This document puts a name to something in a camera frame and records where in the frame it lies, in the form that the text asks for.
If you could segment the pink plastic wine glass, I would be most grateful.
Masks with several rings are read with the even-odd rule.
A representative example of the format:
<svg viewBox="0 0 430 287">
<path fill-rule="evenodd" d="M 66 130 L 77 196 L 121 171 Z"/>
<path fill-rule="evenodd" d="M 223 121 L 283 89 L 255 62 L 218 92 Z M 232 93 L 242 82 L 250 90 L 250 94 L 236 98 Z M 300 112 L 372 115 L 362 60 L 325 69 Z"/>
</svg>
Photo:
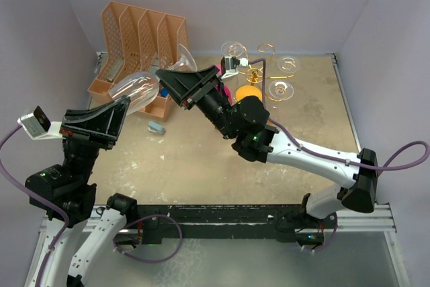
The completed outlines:
<svg viewBox="0 0 430 287">
<path fill-rule="evenodd" d="M 222 72 L 221 66 L 220 65 L 216 65 L 216 67 L 219 70 L 218 74 L 220 74 Z M 226 85 L 224 85 L 224 92 L 225 92 L 225 94 L 228 97 L 228 101 L 229 101 L 230 105 L 232 105 L 232 95 L 231 95 L 230 89 Z"/>
</svg>

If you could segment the clear wine glass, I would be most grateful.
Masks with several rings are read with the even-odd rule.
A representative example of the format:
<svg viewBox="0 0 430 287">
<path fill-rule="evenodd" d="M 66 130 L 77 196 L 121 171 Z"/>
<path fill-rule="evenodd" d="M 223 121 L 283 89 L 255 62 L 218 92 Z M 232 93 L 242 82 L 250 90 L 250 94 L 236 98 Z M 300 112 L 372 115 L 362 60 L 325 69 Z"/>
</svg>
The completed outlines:
<svg viewBox="0 0 430 287">
<path fill-rule="evenodd" d="M 277 60 L 278 69 L 288 75 L 299 71 L 300 61 L 294 56 L 284 56 Z"/>
<path fill-rule="evenodd" d="M 240 42 L 227 41 L 221 46 L 223 56 L 234 56 L 242 58 L 245 53 L 245 48 Z"/>
</svg>

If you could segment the yellow plastic wine glass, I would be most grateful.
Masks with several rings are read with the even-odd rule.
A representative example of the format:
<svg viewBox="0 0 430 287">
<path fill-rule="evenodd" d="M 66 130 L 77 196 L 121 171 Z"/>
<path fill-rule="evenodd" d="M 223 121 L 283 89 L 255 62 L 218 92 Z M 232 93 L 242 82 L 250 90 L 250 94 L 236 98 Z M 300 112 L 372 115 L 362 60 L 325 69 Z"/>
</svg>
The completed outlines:
<svg viewBox="0 0 430 287">
<path fill-rule="evenodd" d="M 262 91 L 252 85 L 243 85 L 236 90 L 235 99 L 236 101 L 241 101 L 246 97 L 255 96 L 259 99 L 259 101 L 263 101 Z"/>
</svg>

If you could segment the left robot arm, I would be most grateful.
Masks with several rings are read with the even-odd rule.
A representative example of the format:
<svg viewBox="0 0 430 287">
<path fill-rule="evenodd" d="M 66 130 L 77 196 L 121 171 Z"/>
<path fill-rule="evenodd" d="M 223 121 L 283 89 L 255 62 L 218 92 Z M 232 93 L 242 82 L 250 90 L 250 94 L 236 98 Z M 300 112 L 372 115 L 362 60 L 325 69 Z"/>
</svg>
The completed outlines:
<svg viewBox="0 0 430 287">
<path fill-rule="evenodd" d="M 122 96 L 90 110 L 67 110 L 62 122 L 51 122 L 41 108 L 18 123 L 33 140 L 59 138 L 64 161 L 27 178 L 30 204 L 46 211 L 47 231 L 31 286 L 84 286 L 95 260 L 122 228 L 138 221 L 137 201 L 116 194 L 97 228 L 80 249 L 76 244 L 95 204 L 96 186 L 88 180 L 100 150 L 118 140 L 130 105 Z"/>
</svg>

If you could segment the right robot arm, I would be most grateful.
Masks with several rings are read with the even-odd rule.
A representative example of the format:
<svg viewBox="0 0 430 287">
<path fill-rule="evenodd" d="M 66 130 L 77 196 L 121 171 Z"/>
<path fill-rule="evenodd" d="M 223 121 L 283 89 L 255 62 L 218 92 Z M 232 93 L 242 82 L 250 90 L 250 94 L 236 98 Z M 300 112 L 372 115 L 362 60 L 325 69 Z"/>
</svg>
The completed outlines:
<svg viewBox="0 0 430 287">
<path fill-rule="evenodd" d="M 216 66 L 195 73 L 159 69 L 156 75 L 175 103 L 186 110 L 198 107 L 223 138 L 233 141 L 232 148 L 243 159 L 287 165 L 332 181 L 327 189 L 303 198 L 298 217 L 304 226 L 315 227 L 344 209 L 365 214 L 374 211 L 375 152 L 346 153 L 288 136 L 270 120 L 258 97 L 248 96 L 231 105 L 221 91 Z"/>
</svg>

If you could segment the blue bottle cap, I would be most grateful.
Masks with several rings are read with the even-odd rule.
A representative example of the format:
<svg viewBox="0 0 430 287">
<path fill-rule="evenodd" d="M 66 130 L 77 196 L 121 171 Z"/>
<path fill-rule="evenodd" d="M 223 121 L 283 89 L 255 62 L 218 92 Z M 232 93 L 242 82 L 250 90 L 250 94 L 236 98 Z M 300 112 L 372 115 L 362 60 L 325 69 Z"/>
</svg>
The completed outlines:
<svg viewBox="0 0 430 287">
<path fill-rule="evenodd" d="M 162 90 L 160 90 L 160 95 L 162 96 L 162 97 L 167 97 L 168 96 L 168 91 L 166 90 L 166 89 L 162 89 Z"/>
</svg>

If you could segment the light blue correction tape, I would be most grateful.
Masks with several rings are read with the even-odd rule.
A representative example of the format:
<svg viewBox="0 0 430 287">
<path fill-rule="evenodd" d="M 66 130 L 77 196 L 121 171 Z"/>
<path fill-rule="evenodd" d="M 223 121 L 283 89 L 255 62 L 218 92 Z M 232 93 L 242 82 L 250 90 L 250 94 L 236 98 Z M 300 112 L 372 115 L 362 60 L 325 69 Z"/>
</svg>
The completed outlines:
<svg viewBox="0 0 430 287">
<path fill-rule="evenodd" d="M 150 121 L 148 123 L 148 130 L 150 132 L 157 133 L 157 134 L 160 134 L 160 135 L 164 135 L 164 133 L 165 133 L 165 127 L 162 126 L 162 125 L 160 125 L 157 122 L 154 122 L 154 121 Z"/>
</svg>

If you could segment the grey box with red label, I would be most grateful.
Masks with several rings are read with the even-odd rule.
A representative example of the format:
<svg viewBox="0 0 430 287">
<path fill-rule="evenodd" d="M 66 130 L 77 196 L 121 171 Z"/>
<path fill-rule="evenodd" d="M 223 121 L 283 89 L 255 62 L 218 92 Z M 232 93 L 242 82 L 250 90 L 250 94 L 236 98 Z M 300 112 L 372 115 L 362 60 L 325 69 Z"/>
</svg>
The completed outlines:
<svg viewBox="0 0 430 287">
<path fill-rule="evenodd" d="M 108 82 L 113 82 L 116 78 L 116 75 L 122 70 L 124 61 L 122 59 L 118 59 L 115 63 L 110 67 L 105 80 Z"/>
</svg>

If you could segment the peach plastic file organizer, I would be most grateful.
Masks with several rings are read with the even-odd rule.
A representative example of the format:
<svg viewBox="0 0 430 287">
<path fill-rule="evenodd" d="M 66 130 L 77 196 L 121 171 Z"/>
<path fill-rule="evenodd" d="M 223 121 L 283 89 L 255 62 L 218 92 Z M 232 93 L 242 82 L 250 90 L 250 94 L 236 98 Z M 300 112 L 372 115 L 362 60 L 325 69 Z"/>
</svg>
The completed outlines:
<svg viewBox="0 0 430 287">
<path fill-rule="evenodd" d="M 108 56 L 88 88 L 98 104 L 109 102 L 108 91 L 128 75 L 166 69 L 179 58 L 177 45 L 189 46 L 182 16 L 111 1 L 101 13 L 101 22 Z M 108 82 L 106 75 L 118 59 L 124 61 L 122 70 Z"/>
</svg>

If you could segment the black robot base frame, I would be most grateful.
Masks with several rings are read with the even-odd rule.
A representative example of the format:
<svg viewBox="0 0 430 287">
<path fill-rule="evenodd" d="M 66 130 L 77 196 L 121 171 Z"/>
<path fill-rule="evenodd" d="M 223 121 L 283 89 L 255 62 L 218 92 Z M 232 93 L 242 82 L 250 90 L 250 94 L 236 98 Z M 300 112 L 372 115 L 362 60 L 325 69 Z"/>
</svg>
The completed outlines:
<svg viewBox="0 0 430 287">
<path fill-rule="evenodd" d="M 141 243 L 164 239 L 256 239 L 322 245 L 323 230 L 337 225 L 337 215 L 305 215 L 298 204 L 136 205 L 125 211 L 128 230 L 141 229 Z"/>
</svg>

